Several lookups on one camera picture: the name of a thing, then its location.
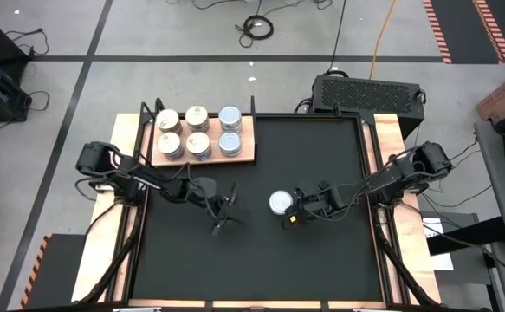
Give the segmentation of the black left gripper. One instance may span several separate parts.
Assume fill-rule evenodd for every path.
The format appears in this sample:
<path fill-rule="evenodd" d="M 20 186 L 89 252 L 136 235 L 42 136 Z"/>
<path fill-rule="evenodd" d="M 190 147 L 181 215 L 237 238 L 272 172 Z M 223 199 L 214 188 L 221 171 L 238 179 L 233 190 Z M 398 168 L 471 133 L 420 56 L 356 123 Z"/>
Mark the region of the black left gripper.
<path fill-rule="evenodd" d="M 204 208 L 212 217 L 218 217 L 225 204 L 233 206 L 238 200 L 238 195 L 235 192 L 231 196 L 222 196 L 216 192 L 213 197 L 207 197 L 205 191 L 196 181 L 183 181 L 179 196 L 184 202 Z M 210 234 L 215 237 L 220 233 L 221 229 L 233 224 L 241 225 L 243 222 L 234 218 L 223 218 L 213 224 Z"/>

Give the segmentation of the black computer tower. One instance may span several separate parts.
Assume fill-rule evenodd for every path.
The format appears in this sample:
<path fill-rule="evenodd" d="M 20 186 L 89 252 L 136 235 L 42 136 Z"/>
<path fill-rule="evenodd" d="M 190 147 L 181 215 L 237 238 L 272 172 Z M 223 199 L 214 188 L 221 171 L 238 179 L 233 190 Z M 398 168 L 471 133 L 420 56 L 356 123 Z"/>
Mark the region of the black computer tower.
<path fill-rule="evenodd" d="M 356 113 L 369 124 L 376 114 L 395 114 L 403 138 L 424 120 L 425 92 L 418 84 L 319 75 L 313 84 L 316 113 Z"/>

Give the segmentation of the black aluminium table frame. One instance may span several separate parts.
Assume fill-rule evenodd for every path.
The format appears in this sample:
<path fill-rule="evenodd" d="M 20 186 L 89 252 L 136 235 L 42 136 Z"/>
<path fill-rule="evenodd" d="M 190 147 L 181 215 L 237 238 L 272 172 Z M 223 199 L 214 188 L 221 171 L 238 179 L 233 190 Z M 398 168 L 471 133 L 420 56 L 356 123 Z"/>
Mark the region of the black aluminium table frame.
<path fill-rule="evenodd" d="M 358 125 L 359 144 L 361 147 L 361 160 L 363 164 L 363 178 L 375 173 L 383 165 L 370 166 L 368 163 L 368 155 L 366 143 L 364 140 L 363 128 L 359 116 L 355 114 L 259 114 L 250 112 L 245 116 L 251 115 L 254 118 L 255 125 L 255 140 L 257 155 L 257 125 L 260 119 L 278 119 L 289 120 L 299 118 L 304 120 L 342 120 L 352 118 Z M 153 166 L 150 158 L 152 156 L 153 135 L 156 127 L 157 113 L 144 112 L 139 116 L 139 123 L 136 132 L 129 137 L 131 150 L 124 152 L 120 148 L 120 152 L 139 159 L 143 164 Z M 203 165 L 221 165 L 234 164 L 218 163 L 218 164 L 190 164 L 191 171 L 195 166 Z M 165 176 L 172 176 L 182 165 L 177 166 L 153 166 L 157 168 Z M 246 309 L 253 307 L 260 308 L 275 308 L 289 309 L 294 311 L 302 311 L 305 309 L 354 309 L 361 307 L 368 308 L 392 308 L 394 303 L 392 300 L 391 280 L 387 274 L 386 266 L 392 263 L 398 276 L 402 280 L 402 293 L 404 295 L 413 295 L 417 299 L 417 309 L 419 310 L 436 310 L 438 304 L 432 300 L 421 286 L 416 282 L 412 274 L 404 266 L 400 257 L 390 245 L 385 234 L 381 229 L 381 224 L 378 217 L 378 206 L 376 199 L 373 197 L 364 198 L 358 205 L 365 205 L 368 210 L 369 222 L 372 230 L 373 247 L 378 265 L 379 281 L 381 287 L 382 300 L 379 302 L 369 301 L 220 301 L 220 300 L 167 300 L 167 299 L 136 299 L 133 297 L 133 287 L 137 273 L 137 264 L 139 261 L 139 253 L 143 240 L 144 227 L 146 222 L 147 204 L 152 192 L 157 191 L 142 186 L 139 189 L 139 203 L 137 205 L 123 205 L 115 198 L 115 202 L 126 207 L 129 215 L 133 216 L 133 226 L 131 228 L 118 229 L 119 246 L 116 250 L 115 257 L 106 269 L 104 275 L 93 286 L 89 293 L 85 296 L 86 302 L 98 301 L 110 282 L 115 278 L 117 271 L 121 265 L 127 267 L 127 276 L 123 279 L 121 285 L 121 300 L 124 304 L 131 306 L 158 306 L 162 310 L 168 309 L 198 309 L 198 310 L 215 310 L 215 309 Z"/>

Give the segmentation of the black table mat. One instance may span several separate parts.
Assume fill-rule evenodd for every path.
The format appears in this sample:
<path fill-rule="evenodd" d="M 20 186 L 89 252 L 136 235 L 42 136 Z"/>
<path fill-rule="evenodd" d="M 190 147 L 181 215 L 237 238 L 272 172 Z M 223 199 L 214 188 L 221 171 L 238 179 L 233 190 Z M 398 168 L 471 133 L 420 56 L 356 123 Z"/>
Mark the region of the black table mat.
<path fill-rule="evenodd" d="M 260 119 L 253 162 L 195 166 L 195 177 L 235 191 L 249 211 L 245 224 L 212 233 L 210 215 L 192 204 L 150 194 L 133 287 L 136 299 L 220 301 L 382 300 L 365 205 L 339 222 L 315 220 L 286 230 L 269 208 L 270 195 L 320 182 L 343 199 L 364 170 L 358 125 L 342 120 Z"/>

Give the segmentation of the white paper sheet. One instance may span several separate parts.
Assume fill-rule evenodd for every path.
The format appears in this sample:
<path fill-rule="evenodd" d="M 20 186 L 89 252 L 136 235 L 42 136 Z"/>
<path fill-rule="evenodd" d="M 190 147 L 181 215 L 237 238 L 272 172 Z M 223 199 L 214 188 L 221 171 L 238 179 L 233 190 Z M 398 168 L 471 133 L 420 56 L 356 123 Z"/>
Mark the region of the white paper sheet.
<path fill-rule="evenodd" d="M 440 218 L 422 218 L 424 234 L 427 239 L 443 234 L 443 225 Z M 454 269 L 450 253 L 431 256 L 435 271 L 452 271 Z"/>

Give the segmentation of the hazard striped floor mat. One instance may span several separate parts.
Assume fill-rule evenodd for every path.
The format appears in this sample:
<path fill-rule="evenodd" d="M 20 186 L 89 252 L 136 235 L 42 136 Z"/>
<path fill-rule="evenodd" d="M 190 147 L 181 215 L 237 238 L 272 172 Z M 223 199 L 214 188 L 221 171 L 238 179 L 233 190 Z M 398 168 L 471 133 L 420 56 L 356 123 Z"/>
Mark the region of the hazard striped floor mat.
<path fill-rule="evenodd" d="M 49 234 L 43 237 L 23 291 L 20 309 L 68 306 L 80 267 L 83 235 Z"/>
<path fill-rule="evenodd" d="M 505 0 L 423 0 L 443 61 L 505 64 Z"/>

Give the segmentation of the wooden shelf board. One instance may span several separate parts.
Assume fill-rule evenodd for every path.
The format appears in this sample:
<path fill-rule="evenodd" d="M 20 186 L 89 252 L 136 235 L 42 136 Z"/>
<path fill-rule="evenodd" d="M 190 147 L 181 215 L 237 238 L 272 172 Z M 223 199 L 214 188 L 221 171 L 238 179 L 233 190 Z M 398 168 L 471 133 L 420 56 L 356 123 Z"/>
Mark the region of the wooden shelf board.
<path fill-rule="evenodd" d="M 186 149 L 186 140 L 191 134 L 191 130 L 187 125 L 185 119 L 181 119 L 183 128 L 180 134 L 181 146 L 183 147 L 184 154 L 175 160 L 169 160 L 159 150 L 159 138 L 163 134 L 157 127 L 154 128 L 152 156 L 150 161 L 153 166 L 177 166 L 189 162 L 190 164 L 218 164 L 218 163 L 231 163 L 231 162 L 250 162 L 255 160 L 256 154 L 256 140 L 255 140 L 255 125 L 254 118 L 249 116 L 242 117 L 242 130 L 240 138 L 242 141 L 241 152 L 236 157 L 226 157 L 222 154 L 218 145 L 218 139 L 223 133 L 217 117 L 210 117 L 210 129 L 206 133 L 210 139 L 211 155 L 207 160 L 201 161 L 194 158 Z"/>

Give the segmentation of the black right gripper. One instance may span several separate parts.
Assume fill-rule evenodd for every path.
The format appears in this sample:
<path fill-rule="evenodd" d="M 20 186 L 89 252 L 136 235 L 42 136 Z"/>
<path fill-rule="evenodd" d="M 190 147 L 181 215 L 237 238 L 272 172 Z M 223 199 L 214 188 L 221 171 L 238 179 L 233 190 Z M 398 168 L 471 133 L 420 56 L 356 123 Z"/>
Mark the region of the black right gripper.
<path fill-rule="evenodd" d="M 296 187 L 294 197 L 294 213 L 284 216 L 284 229 L 303 225 L 304 219 L 333 219 L 343 212 L 343 199 L 338 186 L 326 181 L 321 181 L 316 188 L 310 189 L 310 192 Z"/>

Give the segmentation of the black desk base bar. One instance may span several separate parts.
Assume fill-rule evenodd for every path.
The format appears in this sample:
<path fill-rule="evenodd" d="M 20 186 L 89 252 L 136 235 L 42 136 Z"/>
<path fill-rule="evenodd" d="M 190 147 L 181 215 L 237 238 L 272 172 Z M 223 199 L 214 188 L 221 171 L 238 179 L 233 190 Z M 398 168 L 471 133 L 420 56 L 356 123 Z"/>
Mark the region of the black desk base bar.
<path fill-rule="evenodd" d="M 504 243 L 505 224 L 502 217 L 491 218 L 477 224 L 445 232 L 427 239 L 432 256 L 485 244 Z"/>

